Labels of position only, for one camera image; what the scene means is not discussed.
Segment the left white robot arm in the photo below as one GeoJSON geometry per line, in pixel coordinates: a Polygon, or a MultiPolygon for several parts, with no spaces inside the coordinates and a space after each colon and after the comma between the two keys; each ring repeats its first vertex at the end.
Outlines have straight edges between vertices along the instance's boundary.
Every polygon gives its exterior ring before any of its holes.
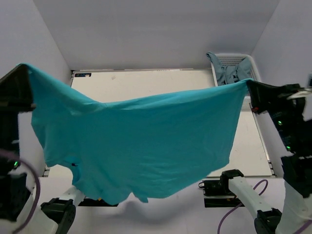
{"type": "Polygon", "coordinates": [[[0,79],[0,218],[13,234],[66,234],[84,194],[75,187],[38,205],[35,169],[19,156],[19,113],[35,109],[30,70],[20,64],[0,79]]]}

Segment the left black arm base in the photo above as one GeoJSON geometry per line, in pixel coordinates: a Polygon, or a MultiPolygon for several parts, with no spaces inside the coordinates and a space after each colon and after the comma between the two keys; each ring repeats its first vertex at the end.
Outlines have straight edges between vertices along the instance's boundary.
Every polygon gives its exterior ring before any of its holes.
{"type": "Polygon", "coordinates": [[[105,202],[103,199],[93,200],[91,198],[86,197],[83,193],[79,193],[74,201],[73,205],[82,206],[82,207],[117,207],[119,204],[111,205],[105,202]]]}

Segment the teal t shirt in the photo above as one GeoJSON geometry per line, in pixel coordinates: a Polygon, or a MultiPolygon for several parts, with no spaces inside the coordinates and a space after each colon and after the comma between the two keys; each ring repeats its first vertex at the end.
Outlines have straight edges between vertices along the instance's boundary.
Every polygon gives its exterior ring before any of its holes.
{"type": "Polygon", "coordinates": [[[89,198],[166,198],[229,163],[246,80],[105,103],[26,68],[45,162],[69,168],[89,198]]]}

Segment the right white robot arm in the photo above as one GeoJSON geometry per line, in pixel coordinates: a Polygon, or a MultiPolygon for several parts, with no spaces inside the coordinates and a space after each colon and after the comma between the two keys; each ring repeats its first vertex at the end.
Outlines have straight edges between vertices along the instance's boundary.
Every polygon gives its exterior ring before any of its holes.
{"type": "Polygon", "coordinates": [[[252,111],[268,112],[287,151],[281,157],[285,199],[279,211],[250,187],[239,170],[224,171],[219,184],[232,192],[254,219],[258,234],[310,234],[312,232],[312,121],[304,120],[311,88],[299,84],[272,86],[247,81],[252,111]]]}

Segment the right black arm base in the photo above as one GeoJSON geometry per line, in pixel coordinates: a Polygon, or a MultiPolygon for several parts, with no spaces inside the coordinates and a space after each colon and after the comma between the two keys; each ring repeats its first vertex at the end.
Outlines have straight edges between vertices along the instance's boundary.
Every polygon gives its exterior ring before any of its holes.
{"type": "Polygon", "coordinates": [[[234,208],[241,203],[236,195],[220,185],[219,180],[203,180],[198,187],[203,190],[205,208],[234,208]]]}

